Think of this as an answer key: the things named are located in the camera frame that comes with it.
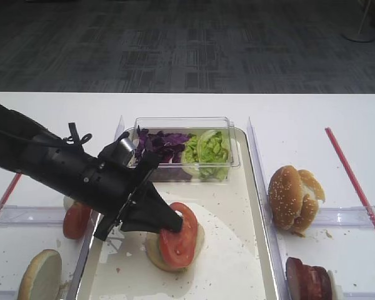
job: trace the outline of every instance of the red straw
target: red straw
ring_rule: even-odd
[[[15,186],[17,185],[19,178],[21,178],[21,174],[16,174],[12,181],[10,182],[10,185],[7,187],[6,192],[4,195],[2,195],[2,198],[0,199],[0,211],[7,202],[8,198],[10,197],[11,193],[13,192]]]
[[[343,166],[346,170],[346,173],[349,176],[350,181],[351,181],[352,185],[354,186],[354,189],[357,192],[358,197],[361,200],[362,205],[366,207],[366,209],[368,211],[368,214],[369,214],[369,217],[371,218],[371,221],[374,224],[374,229],[375,229],[375,215],[374,215],[374,212],[371,208],[370,203],[368,202],[367,197],[364,194],[363,189],[361,189],[361,186],[358,183],[357,178],[355,177],[355,175],[353,173],[353,170],[351,169],[346,157],[344,156],[343,151],[338,144],[338,141],[336,140],[335,136],[333,135],[331,128],[329,128],[329,127],[325,128],[325,131],[326,131],[327,136],[331,140],[332,145],[335,148],[335,151],[336,151],[337,155],[339,156],[339,159],[342,162],[342,164],[343,164]]]

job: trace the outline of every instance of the robotic arm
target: robotic arm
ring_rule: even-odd
[[[105,241],[114,226],[123,231],[179,232],[182,219],[161,198],[150,174],[160,157],[147,152],[136,168],[126,167],[134,145],[124,132],[97,157],[83,150],[74,123],[61,139],[17,111],[0,105],[0,167],[25,174],[103,214],[94,236]]]

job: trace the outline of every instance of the floor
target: floor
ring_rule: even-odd
[[[356,0],[0,0],[0,91],[375,93]]]

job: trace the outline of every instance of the tomato slice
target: tomato slice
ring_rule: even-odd
[[[162,229],[159,247],[164,261],[172,268],[189,266],[194,258],[198,237],[198,220],[185,204],[174,202],[170,207],[182,214],[182,230],[178,233]]]
[[[68,239],[80,239],[88,226],[92,209],[75,202],[68,210],[62,223],[62,232]]]

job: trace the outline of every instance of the sesame seed bun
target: sesame seed bun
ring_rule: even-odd
[[[278,169],[269,183],[269,203],[275,225],[303,236],[325,202],[325,193],[314,175],[292,166]]]
[[[268,187],[274,224],[284,230],[292,227],[303,205],[301,178],[292,166],[284,166],[272,175]]]

